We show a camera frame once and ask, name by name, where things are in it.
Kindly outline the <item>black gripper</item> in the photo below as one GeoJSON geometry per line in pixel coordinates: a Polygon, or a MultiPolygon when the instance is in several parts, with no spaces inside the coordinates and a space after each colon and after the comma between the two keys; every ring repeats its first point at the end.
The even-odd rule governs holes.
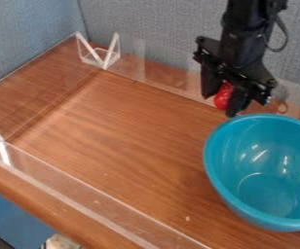
{"type": "Polygon", "coordinates": [[[264,62],[257,60],[245,66],[237,67],[225,61],[221,55],[224,49],[221,42],[205,36],[196,38],[197,51],[193,59],[201,64],[201,93],[205,99],[217,94],[223,81],[233,85],[232,95],[228,101],[225,115],[233,118],[256,100],[261,105],[272,101],[274,90],[278,87],[278,80],[268,70],[264,62]]]}

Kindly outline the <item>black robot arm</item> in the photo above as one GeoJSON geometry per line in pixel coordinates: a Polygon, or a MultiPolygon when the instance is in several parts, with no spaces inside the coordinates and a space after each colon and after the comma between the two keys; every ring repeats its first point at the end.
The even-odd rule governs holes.
{"type": "Polygon", "coordinates": [[[220,40],[199,36],[193,59],[201,64],[201,93],[215,96],[228,81],[233,91],[225,107],[232,118],[252,101],[268,105],[278,80],[264,64],[267,50],[282,52],[288,29],[279,13],[288,0],[228,0],[220,40]]]}

